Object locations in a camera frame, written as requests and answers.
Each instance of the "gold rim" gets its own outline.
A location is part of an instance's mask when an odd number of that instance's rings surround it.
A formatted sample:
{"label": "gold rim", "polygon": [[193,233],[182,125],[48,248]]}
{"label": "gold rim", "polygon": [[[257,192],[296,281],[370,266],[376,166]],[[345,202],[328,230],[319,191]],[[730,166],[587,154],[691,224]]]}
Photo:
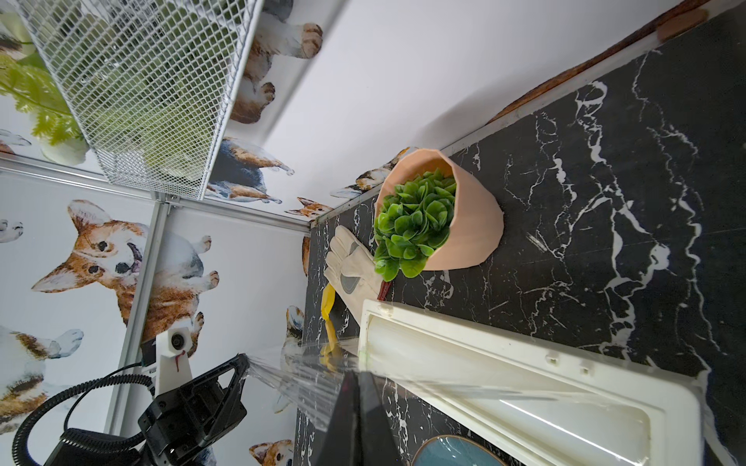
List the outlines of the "gold rim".
{"label": "gold rim", "polygon": [[467,443],[473,444],[474,446],[481,448],[483,451],[485,451],[487,454],[489,454],[492,458],[495,459],[495,461],[497,461],[498,463],[500,463],[502,466],[508,466],[506,464],[506,462],[504,462],[503,460],[499,459],[493,452],[487,450],[485,447],[483,447],[482,445],[479,445],[477,442],[471,440],[470,438],[461,437],[459,435],[453,435],[453,434],[436,435],[435,437],[432,437],[432,438],[429,438],[428,440],[426,440],[426,442],[424,442],[420,446],[419,450],[417,450],[417,453],[415,453],[415,457],[412,458],[412,464],[414,465],[417,462],[417,457],[420,456],[420,453],[422,453],[422,450],[425,448],[425,446],[427,444],[429,444],[432,441],[438,440],[440,438],[458,438],[459,440],[463,440],[463,441],[465,441]]}

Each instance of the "work glove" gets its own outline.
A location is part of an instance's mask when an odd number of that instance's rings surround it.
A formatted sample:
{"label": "work glove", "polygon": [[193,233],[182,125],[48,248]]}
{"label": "work glove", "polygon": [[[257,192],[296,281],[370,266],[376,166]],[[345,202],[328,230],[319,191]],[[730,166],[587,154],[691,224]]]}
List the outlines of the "work glove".
{"label": "work glove", "polygon": [[378,299],[383,282],[383,278],[375,272],[373,256],[350,230],[340,225],[329,241],[326,263],[324,276],[360,324],[363,301]]}

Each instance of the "black cable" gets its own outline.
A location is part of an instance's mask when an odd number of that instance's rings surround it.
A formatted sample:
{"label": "black cable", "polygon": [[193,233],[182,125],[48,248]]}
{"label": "black cable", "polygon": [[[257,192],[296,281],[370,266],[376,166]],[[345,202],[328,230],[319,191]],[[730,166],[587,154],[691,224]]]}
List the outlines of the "black cable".
{"label": "black cable", "polygon": [[75,403],[72,404],[72,408],[70,408],[70,410],[67,412],[67,416],[65,416],[65,423],[63,424],[63,429],[67,431],[67,423],[70,421],[70,415],[72,414],[73,410],[75,410],[75,408],[78,406],[78,403],[80,403],[80,401],[83,400],[83,398],[87,394],[89,394],[94,388],[103,387],[102,385],[103,382],[105,382],[106,380],[109,380],[112,376],[118,374],[119,372],[126,371],[127,369],[138,368],[140,366],[142,366],[142,362],[135,362],[133,364],[126,365],[125,367],[119,368],[116,371],[112,372],[111,374],[104,376],[101,379],[98,379],[97,383],[91,384],[91,386],[85,391],[85,393],[83,393],[80,398],[75,400]]}
{"label": "black cable", "polygon": [[[34,425],[39,422],[39,419],[60,403],[84,393],[94,385],[100,388],[125,383],[136,383],[144,385],[145,387],[150,387],[153,384],[153,380],[150,377],[135,374],[117,375],[109,377],[108,380],[104,380],[103,382],[102,380],[103,379],[91,380],[90,382],[81,383],[80,385],[68,388],[49,398],[41,406],[36,408],[34,412],[29,414],[21,423],[18,431],[16,431],[16,436],[13,438],[13,462],[18,466],[40,466],[33,458],[31,458],[31,454],[28,452],[28,437],[31,435],[31,430],[34,428]],[[68,429],[63,433],[61,440],[67,444],[73,444],[84,448],[85,450],[97,453],[118,453],[129,450],[130,448],[142,443],[145,440],[145,434],[140,432],[130,438],[124,438],[118,441],[107,441],[88,437],[77,429]]]}

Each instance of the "artificial succulent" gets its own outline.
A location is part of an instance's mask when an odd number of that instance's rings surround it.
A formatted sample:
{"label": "artificial succulent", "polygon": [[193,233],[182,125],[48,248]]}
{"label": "artificial succulent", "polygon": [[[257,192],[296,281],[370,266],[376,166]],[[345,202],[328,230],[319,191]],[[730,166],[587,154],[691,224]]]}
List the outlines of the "artificial succulent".
{"label": "artificial succulent", "polygon": [[407,278],[416,277],[427,258],[445,244],[454,219],[456,180],[436,169],[396,185],[395,191],[383,199],[373,221],[375,271],[387,282],[399,269]]}

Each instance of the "corgi illustration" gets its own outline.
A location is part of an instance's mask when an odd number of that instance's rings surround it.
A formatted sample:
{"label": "corgi illustration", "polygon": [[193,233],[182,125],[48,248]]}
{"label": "corgi illustration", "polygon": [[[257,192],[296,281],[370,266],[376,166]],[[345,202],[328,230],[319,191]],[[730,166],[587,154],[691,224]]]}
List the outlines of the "corgi illustration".
{"label": "corgi illustration", "polygon": [[[297,306],[287,308],[285,312],[287,328],[285,331],[285,342],[280,351],[280,369],[285,372],[292,371],[293,360],[303,356],[301,344],[303,341],[303,323],[305,314]],[[279,414],[290,405],[290,400],[280,395],[273,407],[275,414]]]}
{"label": "corgi illustration", "polygon": [[215,158],[213,172],[207,189],[213,197],[231,201],[270,201],[282,204],[282,200],[267,194],[264,175],[260,169],[283,169],[288,176],[295,173],[289,166],[250,142],[224,138]]}
{"label": "corgi illustration", "polygon": [[0,243],[16,241],[23,234],[23,223],[0,218]]}
{"label": "corgi illustration", "polygon": [[292,466],[292,440],[258,444],[248,451],[261,466]]}
{"label": "corgi illustration", "polygon": [[0,326],[0,435],[14,432],[49,397],[67,389],[44,382],[46,360],[70,356],[82,340],[77,329],[48,340]]}
{"label": "corgi illustration", "polygon": [[313,220],[314,218],[319,217],[320,215],[324,215],[326,212],[331,212],[333,210],[333,207],[319,204],[318,202],[311,201],[310,199],[298,198],[298,200],[301,202],[301,204],[303,204],[303,208],[299,210],[286,210],[285,213],[302,215]]}
{"label": "corgi illustration", "polygon": [[31,143],[23,136],[19,136],[18,134],[11,133],[8,130],[0,130],[0,152],[5,152],[7,154],[15,154],[13,149],[10,148],[12,145],[29,146],[31,145]]}
{"label": "corgi illustration", "polygon": [[308,277],[308,266],[311,255],[311,238],[308,236],[303,237],[303,246],[301,251],[301,260],[303,261],[303,273]]}
{"label": "corgi illustration", "polygon": [[[142,266],[142,251],[148,227],[129,221],[113,220],[101,207],[89,201],[73,201],[67,207],[78,238],[65,262],[39,280],[31,289],[58,293],[100,283],[114,290],[125,325]],[[218,272],[203,277],[204,266],[198,254],[212,245],[209,236],[189,243],[174,233],[163,240],[145,319],[142,340],[155,338],[171,327],[190,327],[192,349],[202,330],[204,316],[197,313],[199,295],[218,286]]]}
{"label": "corgi illustration", "polygon": [[241,84],[233,104],[231,119],[239,123],[256,123],[262,110],[275,99],[275,86],[260,83],[272,67],[275,55],[313,58],[322,48],[322,29],[308,22],[304,25],[285,23],[292,11],[293,0],[264,2],[257,32],[246,61]]}
{"label": "corgi illustration", "polygon": [[417,149],[418,148],[416,147],[408,147],[404,149],[403,151],[396,154],[396,157],[391,159],[389,162],[384,163],[377,169],[368,170],[357,177],[357,180],[355,180],[355,184],[337,189],[336,191],[332,191],[329,194],[335,198],[354,199],[364,192],[370,191],[379,184],[383,183],[386,177],[389,176],[389,173],[391,173],[391,170],[394,169],[394,166],[399,163],[399,160],[405,158],[407,155],[413,153]]}

